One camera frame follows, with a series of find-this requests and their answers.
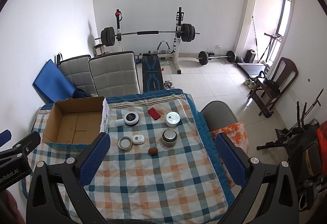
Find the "small white cylinder bottle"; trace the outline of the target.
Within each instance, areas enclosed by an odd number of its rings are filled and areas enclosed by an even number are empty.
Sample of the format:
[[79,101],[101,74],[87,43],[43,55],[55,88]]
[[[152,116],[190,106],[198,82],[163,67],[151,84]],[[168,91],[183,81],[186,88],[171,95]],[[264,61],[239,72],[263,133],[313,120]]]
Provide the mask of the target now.
[[115,121],[115,126],[116,127],[121,127],[121,126],[124,126],[125,125],[125,121],[124,119],[118,119]]

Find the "white earbuds case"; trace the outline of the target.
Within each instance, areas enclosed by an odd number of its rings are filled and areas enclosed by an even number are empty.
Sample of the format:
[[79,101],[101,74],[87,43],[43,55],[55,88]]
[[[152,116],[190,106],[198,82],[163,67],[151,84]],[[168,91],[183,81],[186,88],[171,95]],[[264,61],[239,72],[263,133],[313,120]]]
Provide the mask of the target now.
[[134,145],[142,145],[145,142],[145,137],[143,135],[134,135],[132,137],[132,142]]

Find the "brown walnut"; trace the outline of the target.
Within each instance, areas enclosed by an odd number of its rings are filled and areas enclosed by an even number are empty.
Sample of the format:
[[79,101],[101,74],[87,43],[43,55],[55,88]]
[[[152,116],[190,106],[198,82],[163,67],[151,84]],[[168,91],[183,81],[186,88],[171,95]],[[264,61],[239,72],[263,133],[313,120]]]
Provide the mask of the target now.
[[148,150],[148,154],[149,155],[151,155],[151,156],[155,156],[155,155],[157,155],[157,153],[158,153],[158,149],[157,148],[149,148],[149,150]]

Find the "black-top white round jar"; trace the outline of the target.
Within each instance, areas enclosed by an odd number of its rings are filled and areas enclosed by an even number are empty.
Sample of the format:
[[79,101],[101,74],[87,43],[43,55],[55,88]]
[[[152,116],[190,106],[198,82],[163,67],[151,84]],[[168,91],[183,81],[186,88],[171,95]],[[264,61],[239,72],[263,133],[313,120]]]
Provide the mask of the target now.
[[136,112],[128,112],[124,115],[124,123],[127,126],[135,126],[139,122],[139,115]]

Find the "metal perforated lid tin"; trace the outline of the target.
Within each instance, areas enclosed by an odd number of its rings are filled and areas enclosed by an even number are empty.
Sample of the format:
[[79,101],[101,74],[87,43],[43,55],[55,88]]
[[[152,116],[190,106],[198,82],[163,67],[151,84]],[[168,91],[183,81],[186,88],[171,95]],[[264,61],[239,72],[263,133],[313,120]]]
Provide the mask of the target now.
[[172,129],[164,130],[161,142],[166,147],[173,147],[177,142],[177,133]]

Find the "white round cream jar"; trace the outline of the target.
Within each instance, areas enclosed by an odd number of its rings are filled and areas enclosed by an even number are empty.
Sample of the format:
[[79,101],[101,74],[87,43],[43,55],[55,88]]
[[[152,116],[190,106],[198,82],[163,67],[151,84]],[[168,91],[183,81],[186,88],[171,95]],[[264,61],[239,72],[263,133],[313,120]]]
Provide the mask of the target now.
[[180,122],[180,120],[181,120],[181,117],[177,112],[169,112],[166,115],[165,123],[169,127],[176,127],[178,125],[178,123]]

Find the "red rectangular box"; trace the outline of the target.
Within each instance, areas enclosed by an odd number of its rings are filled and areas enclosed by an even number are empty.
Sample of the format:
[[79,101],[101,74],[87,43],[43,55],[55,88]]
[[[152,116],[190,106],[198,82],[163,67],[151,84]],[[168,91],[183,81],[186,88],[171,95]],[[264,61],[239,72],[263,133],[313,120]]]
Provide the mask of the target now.
[[158,111],[155,108],[150,108],[148,111],[149,115],[153,120],[158,120],[160,119],[161,115],[158,113]]

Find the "open cardboard box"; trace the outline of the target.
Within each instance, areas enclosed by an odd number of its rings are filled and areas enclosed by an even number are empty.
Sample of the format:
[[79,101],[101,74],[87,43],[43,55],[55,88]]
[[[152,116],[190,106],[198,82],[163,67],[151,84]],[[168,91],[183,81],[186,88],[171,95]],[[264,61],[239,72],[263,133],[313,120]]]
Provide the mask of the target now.
[[42,135],[50,148],[81,151],[101,132],[109,131],[110,109],[105,97],[86,97],[53,104]]

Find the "orange white patterned cushion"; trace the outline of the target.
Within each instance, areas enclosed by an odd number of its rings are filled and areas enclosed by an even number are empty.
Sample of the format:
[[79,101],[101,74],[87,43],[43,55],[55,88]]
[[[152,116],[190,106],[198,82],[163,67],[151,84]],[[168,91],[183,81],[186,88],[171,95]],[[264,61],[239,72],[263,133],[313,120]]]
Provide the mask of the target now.
[[234,123],[224,128],[210,131],[213,141],[215,141],[216,136],[219,133],[226,134],[231,142],[236,146],[241,148],[246,154],[249,151],[249,142],[247,133],[245,131],[245,124],[242,122]]

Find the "grey round chair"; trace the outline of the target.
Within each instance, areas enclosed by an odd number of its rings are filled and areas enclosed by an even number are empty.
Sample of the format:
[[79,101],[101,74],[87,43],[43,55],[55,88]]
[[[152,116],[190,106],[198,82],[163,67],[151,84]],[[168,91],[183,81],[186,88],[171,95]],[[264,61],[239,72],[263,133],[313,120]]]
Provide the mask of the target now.
[[238,123],[238,119],[232,109],[222,101],[211,101],[201,111],[209,131],[215,131]]

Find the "grey padded chair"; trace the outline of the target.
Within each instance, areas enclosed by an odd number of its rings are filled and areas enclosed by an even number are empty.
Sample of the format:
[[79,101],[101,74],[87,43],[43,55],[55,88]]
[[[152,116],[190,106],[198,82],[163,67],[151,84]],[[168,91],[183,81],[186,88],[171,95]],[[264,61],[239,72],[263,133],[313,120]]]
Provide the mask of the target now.
[[90,59],[90,55],[66,59],[60,62],[59,70],[76,88],[96,97],[97,91],[89,67]]
[[100,97],[139,94],[140,86],[132,51],[114,52],[89,60],[90,73]]

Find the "white sneakers pair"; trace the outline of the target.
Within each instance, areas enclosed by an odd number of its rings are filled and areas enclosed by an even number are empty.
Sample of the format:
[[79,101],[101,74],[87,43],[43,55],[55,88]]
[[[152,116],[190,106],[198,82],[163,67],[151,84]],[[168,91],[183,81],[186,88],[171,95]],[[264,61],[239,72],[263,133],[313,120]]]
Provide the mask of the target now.
[[245,80],[243,84],[247,86],[250,90],[253,90],[256,86],[256,82],[250,79]]

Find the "grey padded chair right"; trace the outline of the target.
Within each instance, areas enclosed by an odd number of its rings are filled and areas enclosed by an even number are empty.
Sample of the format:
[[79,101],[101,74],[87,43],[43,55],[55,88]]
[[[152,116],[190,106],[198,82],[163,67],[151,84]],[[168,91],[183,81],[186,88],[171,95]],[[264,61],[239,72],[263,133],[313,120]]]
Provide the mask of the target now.
[[89,60],[90,73],[100,97],[139,94],[140,86],[132,51],[114,52]]

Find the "black treadmill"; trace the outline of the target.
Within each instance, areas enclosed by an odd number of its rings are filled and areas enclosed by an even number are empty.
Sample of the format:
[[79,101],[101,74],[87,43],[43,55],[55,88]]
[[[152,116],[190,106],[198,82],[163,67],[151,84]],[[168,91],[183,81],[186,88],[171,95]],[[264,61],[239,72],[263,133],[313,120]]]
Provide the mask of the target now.
[[243,72],[248,78],[255,78],[261,71],[267,73],[269,71],[269,65],[261,63],[236,63],[236,66]]

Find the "black speaker box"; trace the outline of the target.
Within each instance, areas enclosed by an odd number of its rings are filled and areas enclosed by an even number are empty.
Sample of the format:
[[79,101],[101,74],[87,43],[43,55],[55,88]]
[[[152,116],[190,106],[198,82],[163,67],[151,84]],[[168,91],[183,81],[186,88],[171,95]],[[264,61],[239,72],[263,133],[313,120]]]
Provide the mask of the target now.
[[253,49],[247,50],[245,58],[244,58],[244,62],[245,63],[253,63],[255,56],[256,56],[256,52]]

